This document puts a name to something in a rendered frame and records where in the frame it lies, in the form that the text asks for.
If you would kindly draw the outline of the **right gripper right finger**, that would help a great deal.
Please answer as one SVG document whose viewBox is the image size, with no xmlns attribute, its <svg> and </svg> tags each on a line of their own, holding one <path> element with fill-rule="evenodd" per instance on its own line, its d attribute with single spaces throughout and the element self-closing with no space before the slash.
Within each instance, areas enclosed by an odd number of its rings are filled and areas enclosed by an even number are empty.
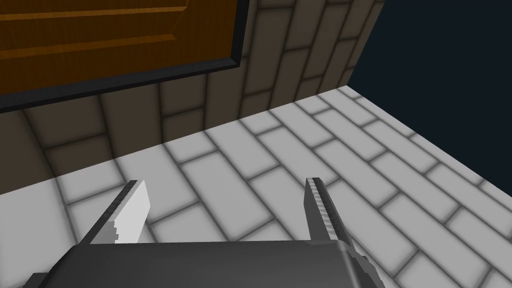
<svg viewBox="0 0 512 288">
<path fill-rule="evenodd" d="M 310 238 L 317 241 L 339 240 L 353 245 L 324 182 L 319 177 L 305 180 L 304 212 Z"/>
</svg>

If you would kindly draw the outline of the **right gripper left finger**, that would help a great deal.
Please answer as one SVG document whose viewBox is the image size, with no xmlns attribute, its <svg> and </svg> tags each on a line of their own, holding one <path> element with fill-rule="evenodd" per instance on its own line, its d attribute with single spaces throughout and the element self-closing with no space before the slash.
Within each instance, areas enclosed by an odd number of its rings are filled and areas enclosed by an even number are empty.
<svg viewBox="0 0 512 288">
<path fill-rule="evenodd" d="M 150 210 L 143 180 L 131 180 L 80 241 L 85 244 L 132 244 L 139 241 Z"/>
</svg>

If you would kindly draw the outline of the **brown wooden door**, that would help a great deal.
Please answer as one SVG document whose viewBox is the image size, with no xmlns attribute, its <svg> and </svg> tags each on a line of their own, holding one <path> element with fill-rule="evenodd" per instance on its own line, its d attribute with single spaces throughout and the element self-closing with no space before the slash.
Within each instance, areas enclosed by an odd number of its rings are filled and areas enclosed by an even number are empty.
<svg viewBox="0 0 512 288">
<path fill-rule="evenodd" d="M 0 95 L 231 55 L 238 0 L 0 0 Z"/>
</svg>

